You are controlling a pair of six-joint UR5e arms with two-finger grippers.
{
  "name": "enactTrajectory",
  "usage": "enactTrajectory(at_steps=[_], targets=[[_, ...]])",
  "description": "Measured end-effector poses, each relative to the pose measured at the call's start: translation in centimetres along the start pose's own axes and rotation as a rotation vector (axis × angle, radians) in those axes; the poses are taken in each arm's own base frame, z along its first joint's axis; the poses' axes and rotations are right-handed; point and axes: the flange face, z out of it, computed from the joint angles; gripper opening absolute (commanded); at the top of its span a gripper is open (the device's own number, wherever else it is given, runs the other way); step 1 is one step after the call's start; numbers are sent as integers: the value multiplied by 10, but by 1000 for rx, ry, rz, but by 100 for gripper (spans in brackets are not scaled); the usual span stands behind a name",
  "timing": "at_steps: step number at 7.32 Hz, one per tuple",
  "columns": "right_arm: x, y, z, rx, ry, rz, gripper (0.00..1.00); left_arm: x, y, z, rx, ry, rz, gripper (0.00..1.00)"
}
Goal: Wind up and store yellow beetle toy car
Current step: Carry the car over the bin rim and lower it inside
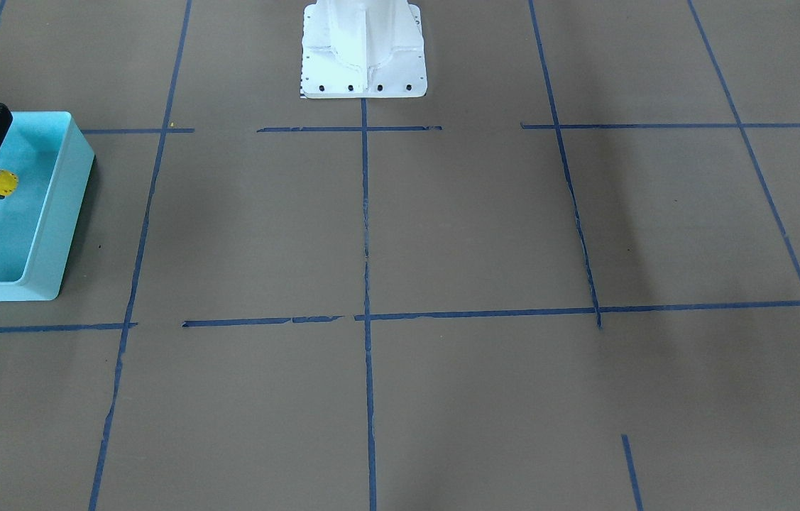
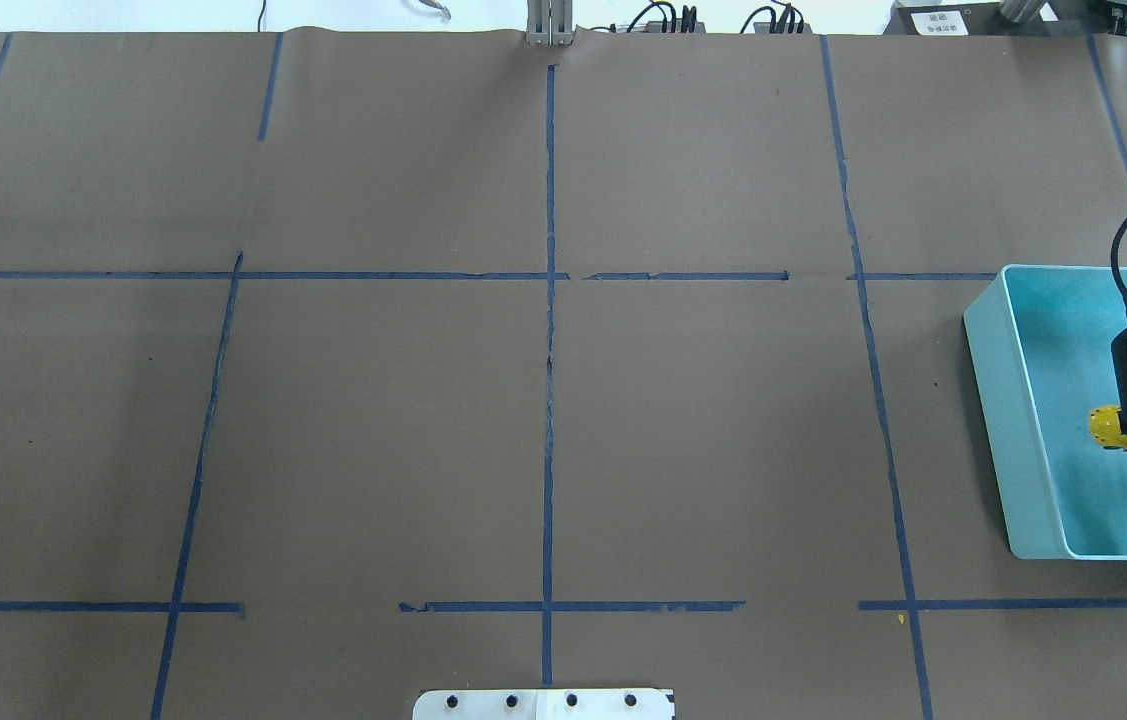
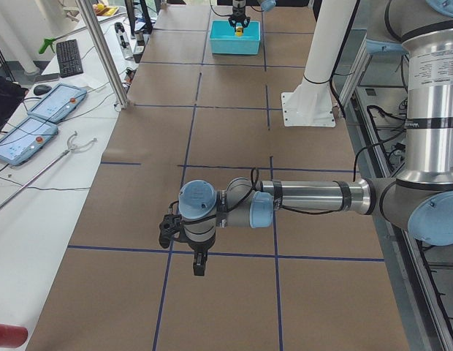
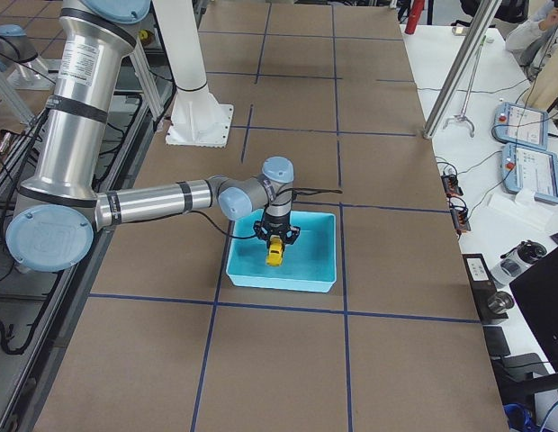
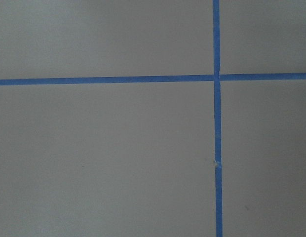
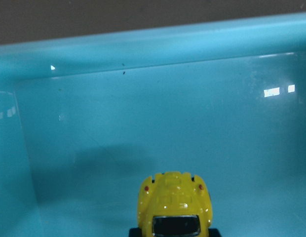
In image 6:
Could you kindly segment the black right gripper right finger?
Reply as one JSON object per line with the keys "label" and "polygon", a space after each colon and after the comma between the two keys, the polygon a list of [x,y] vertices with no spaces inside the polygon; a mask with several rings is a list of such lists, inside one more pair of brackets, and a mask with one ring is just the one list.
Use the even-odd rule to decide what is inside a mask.
{"label": "black right gripper right finger", "polygon": [[222,237],[219,230],[216,228],[209,228],[209,237]]}

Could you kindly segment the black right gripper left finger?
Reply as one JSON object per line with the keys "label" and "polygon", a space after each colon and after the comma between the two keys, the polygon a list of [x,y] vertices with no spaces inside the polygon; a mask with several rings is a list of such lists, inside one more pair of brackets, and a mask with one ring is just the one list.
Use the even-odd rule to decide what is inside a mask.
{"label": "black right gripper left finger", "polygon": [[142,237],[142,230],[140,228],[131,228],[129,230],[129,237]]}

